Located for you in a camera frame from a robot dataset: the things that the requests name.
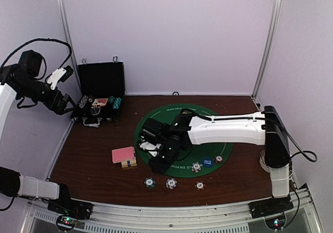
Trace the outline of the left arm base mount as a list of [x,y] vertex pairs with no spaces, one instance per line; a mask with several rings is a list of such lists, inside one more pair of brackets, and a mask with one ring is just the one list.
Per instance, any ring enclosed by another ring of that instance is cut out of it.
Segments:
[[89,220],[93,210],[91,203],[78,200],[70,200],[68,204],[56,200],[48,200],[46,203],[49,211],[59,214],[55,224],[63,232],[71,231],[82,221]]

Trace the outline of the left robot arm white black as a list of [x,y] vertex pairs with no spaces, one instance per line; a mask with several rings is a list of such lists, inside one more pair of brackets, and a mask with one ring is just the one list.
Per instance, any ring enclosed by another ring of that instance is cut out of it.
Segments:
[[[34,42],[52,42],[65,45],[68,55],[51,74],[40,74],[41,66],[47,65],[45,57],[34,50],[21,53],[19,61],[8,64],[9,59],[24,47]],[[68,94],[62,94],[59,83],[65,82],[74,72],[65,65],[72,55],[67,42],[55,38],[35,38],[25,42],[10,53],[1,64],[1,129],[5,127],[10,108],[14,102],[18,109],[33,108],[39,103],[57,115],[75,110],[76,105]],[[70,199],[68,187],[35,177],[23,175],[15,170],[1,167],[1,194],[15,199],[24,197],[54,202],[63,214],[70,214],[75,204]]]

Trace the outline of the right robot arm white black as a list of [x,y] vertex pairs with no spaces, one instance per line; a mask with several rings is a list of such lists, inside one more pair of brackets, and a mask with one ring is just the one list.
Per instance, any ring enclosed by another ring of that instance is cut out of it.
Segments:
[[149,165],[154,172],[165,174],[178,158],[180,151],[210,143],[245,143],[265,147],[264,164],[268,167],[272,184],[272,198],[267,209],[279,212],[287,204],[292,142],[308,161],[310,158],[289,134],[273,106],[262,112],[242,115],[203,115],[190,108],[182,108],[170,124],[148,118],[140,131],[139,147],[150,152]]

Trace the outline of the brown orange chip stack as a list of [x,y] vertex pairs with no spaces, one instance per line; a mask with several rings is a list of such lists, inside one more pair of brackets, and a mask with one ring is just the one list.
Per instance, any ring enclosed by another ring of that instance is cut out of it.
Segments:
[[203,182],[196,182],[195,188],[197,190],[203,190],[205,188],[205,184]]

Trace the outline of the blue tan chip stack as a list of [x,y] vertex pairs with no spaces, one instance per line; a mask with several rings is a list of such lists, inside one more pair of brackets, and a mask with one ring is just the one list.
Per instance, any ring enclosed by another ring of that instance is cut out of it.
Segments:
[[167,189],[174,189],[177,187],[177,180],[175,178],[169,178],[167,179],[165,185]]

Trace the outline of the blue green chip stack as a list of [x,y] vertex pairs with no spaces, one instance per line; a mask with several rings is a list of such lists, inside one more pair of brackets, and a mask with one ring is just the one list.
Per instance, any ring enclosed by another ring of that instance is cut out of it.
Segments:
[[147,188],[155,188],[156,181],[151,177],[147,177],[144,181],[144,184]]

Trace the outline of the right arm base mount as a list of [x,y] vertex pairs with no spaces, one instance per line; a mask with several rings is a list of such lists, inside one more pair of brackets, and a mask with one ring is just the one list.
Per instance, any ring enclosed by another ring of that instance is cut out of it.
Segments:
[[287,225],[286,211],[293,208],[293,202],[288,198],[269,198],[249,203],[252,218],[264,218],[266,226],[274,231],[282,230]]

